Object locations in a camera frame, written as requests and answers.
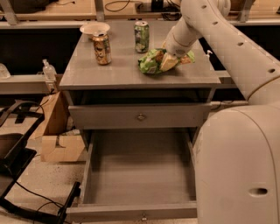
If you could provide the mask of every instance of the clear bottle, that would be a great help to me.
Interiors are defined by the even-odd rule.
[[[47,59],[43,59],[44,67],[43,72],[45,78],[49,81],[56,81],[55,75],[57,74],[54,66],[50,65]]]
[[[0,79],[8,79],[11,77],[10,72],[8,71],[7,67],[0,63]]]

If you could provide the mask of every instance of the bowl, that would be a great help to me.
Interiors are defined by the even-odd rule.
[[[90,22],[90,23],[84,24],[83,26],[80,27],[80,31],[82,33],[87,34],[90,39],[93,37],[94,32],[97,32],[97,31],[108,32],[109,29],[110,29],[110,26],[103,22]]]

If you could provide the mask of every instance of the soda can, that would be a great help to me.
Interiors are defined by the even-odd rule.
[[[93,34],[94,54],[99,65],[111,62],[111,48],[109,36],[105,31],[96,31]]]
[[[138,53],[146,53],[149,50],[150,31],[146,21],[137,21],[134,25],[135,49]]]

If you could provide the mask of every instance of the gray countertop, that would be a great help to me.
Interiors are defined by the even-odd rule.
[[[172,21],[148,21],[150,25],[150,49],[159,48]],[[144,56],[135,51],[135,21],[110,21],[108,31],[112,62],[100,66],[95,60],[92,41],[82,34],[73,56],[59,84],[60,90],[90,90],[109,88],[191,88],[213,87],[220,80],[202,51],[199,41],[193,47],[195,63],[177,66],[157,75],[139,71],[137,61]]]

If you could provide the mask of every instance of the drawer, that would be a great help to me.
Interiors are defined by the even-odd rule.
[[[195,218],[194,169],[182,129],[97,130],[70,221]]]
[[[210,103],[123,104],[70,106],[77,129],[130,129],[199,127],[207,119]]]

